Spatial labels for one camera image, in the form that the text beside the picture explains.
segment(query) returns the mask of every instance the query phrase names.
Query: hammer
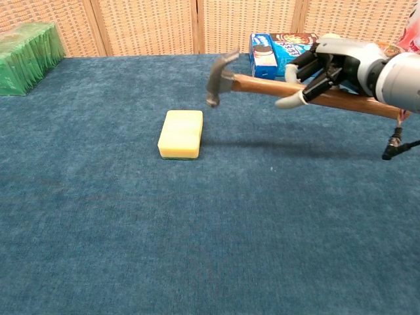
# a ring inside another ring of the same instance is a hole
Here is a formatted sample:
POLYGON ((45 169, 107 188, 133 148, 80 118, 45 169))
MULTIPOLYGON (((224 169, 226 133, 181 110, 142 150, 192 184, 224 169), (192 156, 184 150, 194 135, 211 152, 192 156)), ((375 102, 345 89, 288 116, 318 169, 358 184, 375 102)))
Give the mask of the hammer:
MULTIPOLYGON (((219 106, 219 95, 221 93, 229 93, 230 91, 287 97, 294 95, 299 90, 305 88, 302 84, 262 79, 249 75, 237 74, 226 69, 228 64, 239 58, 239 55, 240 51, 239 49, 236 49, 220 56, 213 64, 207 82, 207 97, 205 101, 208 106, 213 108, 219 106)), ((391 119, 398 119, 398 115, 400 114, 399 108, 383 104, 374 98, 336 90, 328 90, 312 100, 311 103, 353 112, 383 116, 391 119)))

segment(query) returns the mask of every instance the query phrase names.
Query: blue box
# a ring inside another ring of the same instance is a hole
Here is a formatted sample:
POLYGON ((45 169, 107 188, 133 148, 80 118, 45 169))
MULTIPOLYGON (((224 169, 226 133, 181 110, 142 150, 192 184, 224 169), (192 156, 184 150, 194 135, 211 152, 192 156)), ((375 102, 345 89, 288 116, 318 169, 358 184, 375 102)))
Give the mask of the blue box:
POLYGON ((249 61, 253 77, 276 78, 278 65, 269 34, 252 33, 249 36, 249 61))
POLYGON ((314 33, 270 33, 270 42, 277 62, 276 76, 285 75, 285 66, 308 51, 318 39, 314 33))

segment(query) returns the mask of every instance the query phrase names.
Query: wicker screen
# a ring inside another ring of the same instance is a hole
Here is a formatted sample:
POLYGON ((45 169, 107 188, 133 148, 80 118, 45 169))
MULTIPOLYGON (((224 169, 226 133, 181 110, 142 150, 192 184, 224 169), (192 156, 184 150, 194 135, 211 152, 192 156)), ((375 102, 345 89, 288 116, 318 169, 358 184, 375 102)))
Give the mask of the wicker screen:
POLYGON ((55 22, 67 56, 98 56, 81 0, 0 0, 0 32, 21 22, 55 22))
POLYGON ((109 55, 194 53, 195 0, 92 0, 92 3, 98 11, 98 25, 109 55))
POLYGON ((290 32, 296 0, 198 0, 201 53, 248 51, 253 32, 290 32))
POLYGON ((395 43, 417 0, 308 0, 304 30, 395 43))

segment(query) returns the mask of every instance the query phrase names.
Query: red object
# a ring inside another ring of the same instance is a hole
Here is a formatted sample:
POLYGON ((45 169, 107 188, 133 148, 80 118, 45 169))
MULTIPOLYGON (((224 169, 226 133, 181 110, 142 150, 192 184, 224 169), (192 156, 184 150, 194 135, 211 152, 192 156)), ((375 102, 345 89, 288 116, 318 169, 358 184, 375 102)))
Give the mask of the red object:
POLYGON ((420 0, 414 5, 403 34, 396 42, 396 45, 405 51, 413 53, 420 53, 420 10, 417 10, 419 4, 420 0))

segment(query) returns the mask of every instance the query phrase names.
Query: green plastic wrap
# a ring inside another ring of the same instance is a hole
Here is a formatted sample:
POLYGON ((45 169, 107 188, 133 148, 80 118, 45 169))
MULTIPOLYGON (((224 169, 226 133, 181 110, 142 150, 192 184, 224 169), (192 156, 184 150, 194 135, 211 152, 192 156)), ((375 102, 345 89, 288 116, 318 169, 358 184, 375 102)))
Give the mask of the green plastic wrap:
POLYGON ((23 23, 0 34, 0 96, 25 96, 65 57, 54 23, 23 23))

